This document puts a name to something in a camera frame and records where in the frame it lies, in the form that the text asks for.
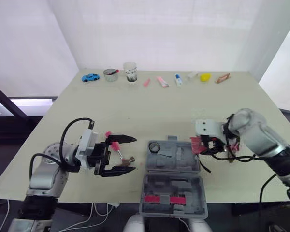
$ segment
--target yellow object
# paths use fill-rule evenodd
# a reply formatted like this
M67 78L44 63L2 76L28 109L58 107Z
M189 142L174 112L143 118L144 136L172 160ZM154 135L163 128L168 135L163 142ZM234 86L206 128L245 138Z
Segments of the yellow object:
M210 73L203 73L200 78L201 78L202 82L206 82L209 80L209 78L211 78L211 74Z

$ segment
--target table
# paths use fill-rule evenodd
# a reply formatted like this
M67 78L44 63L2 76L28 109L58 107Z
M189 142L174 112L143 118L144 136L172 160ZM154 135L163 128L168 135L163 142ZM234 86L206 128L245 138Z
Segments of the table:
M99 74L101 80L83 83L81 77L88 73ZM95 120L94 131L100 133L99 141L104 141L107 131L137 138L137 142L121 145L124 156L135 157L136 170L120 177L94 176L92 170L71 173L59 202L138 203L148 141L166 140L168 135L190 141L195 135L193 122L197 118L226 121L240 108L251 108L263 114L268 124L290 143L289 122L250 73L231 72L229 80L216 84L214 80L225 72L212 72L208 83L200 82L198 77L187 80L187 72L178 72L184 81L181 87L176 86L174 74L138 71L138 81L128 83L122 71L118 81L106 82L102 70L81 70L0 177L0 198L24 199L30 157L59 141L65 126L78 117ZM156 76L162 76L170 86L162 88ZM144 87L148 78L151 78L149 86ZM77 143L86 127L87 122L75 124L66 142ZM241 144L240 155L252 155L252 152ZM261 186L273 174L263 161L229 163L204 156L201 161L212 170L211 174L200 172L208 203L257 202ZM118 162L118 155L113 153L110 165ZM277 178L264 191L265 202L287 199L286 187Z

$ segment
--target toy car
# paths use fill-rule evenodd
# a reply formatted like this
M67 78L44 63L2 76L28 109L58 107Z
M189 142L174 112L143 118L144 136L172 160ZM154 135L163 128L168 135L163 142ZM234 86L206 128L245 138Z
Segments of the toy car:
M100 79L100 76L97 75L97 74L93 74L93 73L85 75L85 76L82 77L82 81L84 81L84 82L97 81L99 79Z

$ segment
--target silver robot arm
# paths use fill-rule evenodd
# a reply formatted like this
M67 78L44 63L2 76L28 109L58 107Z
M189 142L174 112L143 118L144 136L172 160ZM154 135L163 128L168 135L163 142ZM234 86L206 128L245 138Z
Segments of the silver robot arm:
M231 115L227 123L200 120L196 123L196 133L207 148L204 153L210 155L229 150L240 138L289 187L287 195L290 198L290 145L266 125L261 114L241 109ZM209 142L214 143L213 148L209 148Z
M18 212L8 232L48 232L52 225L52 215L55 212L58 198L68 181L69 172L78 172L80 167L94 169L94 175L103 177L120 176L129 173L135 167L114 166L106 170L109 163L110 151L108 146L112 142L130 143L135 138L126 135L110 135L105 142L96 143L97 134L86 129L79 145L62 145L62 154L65 161L63 165L59 155L59 143L51 144L41 154L41 163L32 174L30 171L30 184Z

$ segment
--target pink object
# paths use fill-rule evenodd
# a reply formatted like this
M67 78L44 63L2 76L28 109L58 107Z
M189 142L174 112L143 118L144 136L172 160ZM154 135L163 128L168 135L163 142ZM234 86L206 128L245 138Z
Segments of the pink object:
M148 78L148 80L144 82L143 86L147 87L149 85L149 82L150 82L150 78Z
M230 148L233 152L238 152L240 150L240 143L235 143L233 145L230 145Z
M206 150L206 147L202 144L200 137L190 137L191 139L191 148L193 154L200 154Z
M145 196L144 203L157 203L160 204L159 196ZM170 197L170 204L186 204L185 197Z
M110 136L110 135L112 135L112 133L110 131L105 133L106 138L108 138L108 136ZM112 142L111 148L114 151L119 151L120 150L119 142Z
M169 87L169 84L161 76L157 76L157 80L160 82L162 87Z
M184 197L170 197L171 204L186 204L186 198Z
M145 203L160 203L160 197L157 196L145 196L144 197Z

